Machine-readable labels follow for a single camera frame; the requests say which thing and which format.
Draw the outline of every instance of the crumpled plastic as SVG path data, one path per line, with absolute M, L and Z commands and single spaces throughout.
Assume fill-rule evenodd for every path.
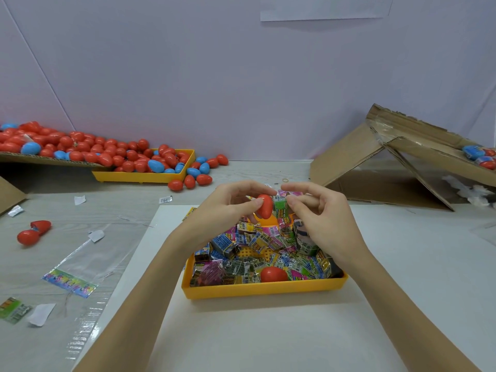
M 458 194 L 460 197 L 466 198 L 468 202 L 475 206 L 489 206 L 489 201 L 487 200 L 486 196 L 494 194 L 482 185 L 475 184 L 472 188 L 467 187 L 460 180 L 450 175 L 443 176 L 443 180 L 450 184 L 452 188 L 458 189 L 458 192 L 456 194 Z

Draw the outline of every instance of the cardboard ramp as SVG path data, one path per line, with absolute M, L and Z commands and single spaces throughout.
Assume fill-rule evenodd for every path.
M 310 179 L 352 200 L 453 210 L 402 153 L 496 187 L 496 172 L 466 159 L 461 151 L 466 145 L 477 143 L 374 104 L 364 123 L 315 158 Z M 405 170 L 352 170 L 382 150 L 388 150 Z

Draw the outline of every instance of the person's right hand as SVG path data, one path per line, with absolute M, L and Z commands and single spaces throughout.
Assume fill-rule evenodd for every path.
M 289 182 L 282 190 L 306 193 L 286 200 L 303 221 L 308 236 L 344 270 L 371 256 L 342 193 L 312 182 Z

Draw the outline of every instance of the person's left hand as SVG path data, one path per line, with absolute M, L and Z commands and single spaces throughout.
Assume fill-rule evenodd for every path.
M 220 184 L 177 230 L 198 247 L 236 225 L 242 216 L 256 224 L 253 213 L 264 201 L 249 200 L 246 196 L 257 198 L 262 193 L 275 196 L 277 191 L 253 180 Z

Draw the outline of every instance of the forearm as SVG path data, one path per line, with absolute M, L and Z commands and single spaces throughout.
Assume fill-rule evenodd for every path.
M 75 372 L 145 370 L 187 253 L 181 235 L 164 242 Z
M 403 363 L 411 372 L 479 369 L 410 300 L 370 255 L 351 269 Z

